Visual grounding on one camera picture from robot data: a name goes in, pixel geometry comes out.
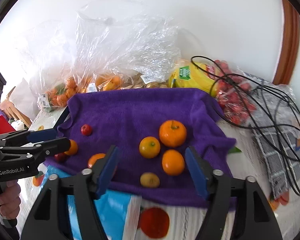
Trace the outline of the person's left hand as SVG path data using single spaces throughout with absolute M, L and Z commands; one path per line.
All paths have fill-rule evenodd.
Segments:
M 21 192 L 18 180 L 7 182 L 5 191 L 0 195 L 0 214 L 6 219 L 16 219 L 20 211 Z

